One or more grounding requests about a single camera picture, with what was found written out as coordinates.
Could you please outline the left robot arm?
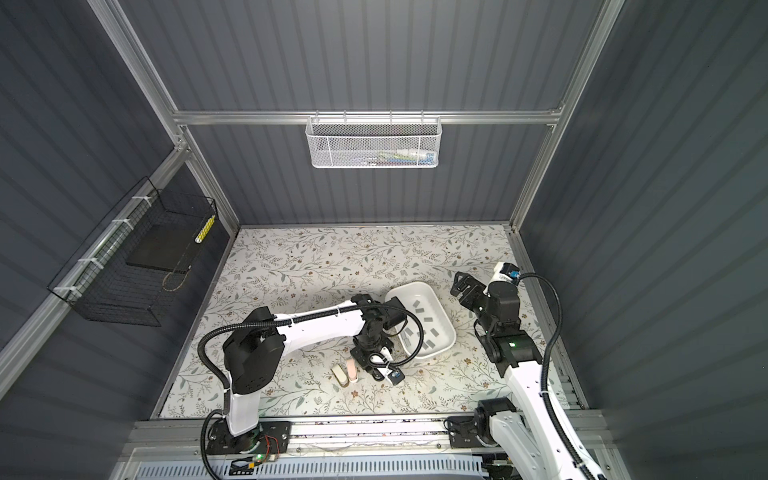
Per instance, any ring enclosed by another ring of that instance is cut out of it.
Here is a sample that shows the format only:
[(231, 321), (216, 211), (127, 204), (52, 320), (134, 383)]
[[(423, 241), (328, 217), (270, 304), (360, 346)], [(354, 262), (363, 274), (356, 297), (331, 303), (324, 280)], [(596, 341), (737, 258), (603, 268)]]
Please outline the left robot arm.
[(267, 307), (254, 310), (237, 325), (223, 344), (225, 382), (224, 418), (229, 433), (245, 434), (259, 424), (261, 391), (272, 382), (284, 357), (325, 341), (349, 338), (351, 358), (377, 382), (402, 382), (402, 366), (409, 354), (395, 361), (393, 329), (419, 327), (402, 303), (384, 303), (359, 294), (337, 306), (299, 314), (274, 314)]

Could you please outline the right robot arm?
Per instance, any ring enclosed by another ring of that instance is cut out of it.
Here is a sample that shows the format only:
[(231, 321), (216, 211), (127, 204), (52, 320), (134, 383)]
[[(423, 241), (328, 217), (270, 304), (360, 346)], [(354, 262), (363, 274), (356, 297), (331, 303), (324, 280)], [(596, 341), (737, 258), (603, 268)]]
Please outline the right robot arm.
[[(544, 348), (521, 326), (519, 287), (530, 279), (548, 287), (555, 300), (555, 330)], [(475, 315), (475, 337), (510, 389), (504, 398), (478, 403), (478, 439), (501, 447), (523, 479), (604, 479), (602, 467), (550, 389), (550, 364), (563, 321), (552, 282), (502, 262), (487, 284), (469, 273), (456, 273), (450, 294)]]

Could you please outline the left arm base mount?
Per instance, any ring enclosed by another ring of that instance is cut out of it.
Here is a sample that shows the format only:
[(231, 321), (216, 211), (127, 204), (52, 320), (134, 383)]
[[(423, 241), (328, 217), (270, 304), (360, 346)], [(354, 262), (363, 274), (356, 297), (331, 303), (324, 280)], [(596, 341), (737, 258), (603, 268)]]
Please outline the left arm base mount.
[(215, 420), (206, 435), (205, 452), (209, 455), (283, 454), (290, 442), (291, 429), (291, 422), (267, 421), (244, 434), (233, 435), (225, 420)]

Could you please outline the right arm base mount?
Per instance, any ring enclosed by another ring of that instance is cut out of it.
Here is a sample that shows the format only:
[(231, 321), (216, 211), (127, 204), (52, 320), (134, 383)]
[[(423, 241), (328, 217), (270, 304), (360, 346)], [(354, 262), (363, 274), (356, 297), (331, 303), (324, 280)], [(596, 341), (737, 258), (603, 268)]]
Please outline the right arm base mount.
[(473, 416), (454, 415), (443, 420), (449, 443), (455, 449), (491, 448), (498, 444), (485, 435)]

